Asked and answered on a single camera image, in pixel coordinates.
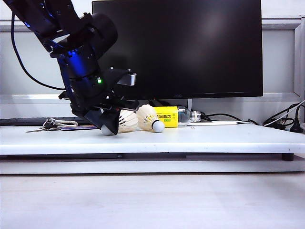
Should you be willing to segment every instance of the white tabletop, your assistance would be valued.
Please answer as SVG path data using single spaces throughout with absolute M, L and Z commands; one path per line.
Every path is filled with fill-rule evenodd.
M 250 124 L 166 128 L 104 136 L 100 130 L 1 127 L 1 155 L 84 153 L 304 153 L 305 135 Z
M 305 174 L 0 177 L 1 229 L 303 229 Z

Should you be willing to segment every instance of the black monitor screen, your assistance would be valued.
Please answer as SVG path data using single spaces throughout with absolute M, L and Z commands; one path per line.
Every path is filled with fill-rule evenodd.
M 261 0 L 103 0 L 117 42 L 102 69 L 132 69 L 128 99 L 261 96 Z

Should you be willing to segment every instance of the black robotic arm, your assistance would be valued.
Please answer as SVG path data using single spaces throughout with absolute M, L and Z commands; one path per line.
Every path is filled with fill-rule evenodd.
M 120 110 L 134 110 L 138 102 L 119 98 L 116 83 L 134 85 L 130 69 L 102 71 L 98 59 L 116 42 L 113 22 L 103 14 L 84 13 L 79 18 L 70 0 L 4 0 L 13 14 L 35 33 L 51 58 L 56 58 L 72 113 L 104 133 L 118 133 Z M 56 38 L 66 36 L 60 42 Z

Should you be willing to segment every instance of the shuttlecock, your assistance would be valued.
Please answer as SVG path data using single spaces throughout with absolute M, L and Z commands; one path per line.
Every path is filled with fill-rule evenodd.
M 138 126 L 143 130 L 154 130 L 161 133 L 164 130 L 164 123 L 158 119 L 155 109 L 146 104 L 141 106 L 136 112 L 138 117 Z
M 121 110 L 119 116 L 119 133 L 134 131 L 138 125 L 138 118 L 135 112 Z

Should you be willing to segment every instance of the shuttlecock cork base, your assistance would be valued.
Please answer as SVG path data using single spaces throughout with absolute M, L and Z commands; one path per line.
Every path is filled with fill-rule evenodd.
M 136 112 L 138 117 L 138 126 L 143 130 L 153 130 L 157 133 L 163 132 L 164 123 L 158 119 L 155 109 L 146 104 L 141 106 Z

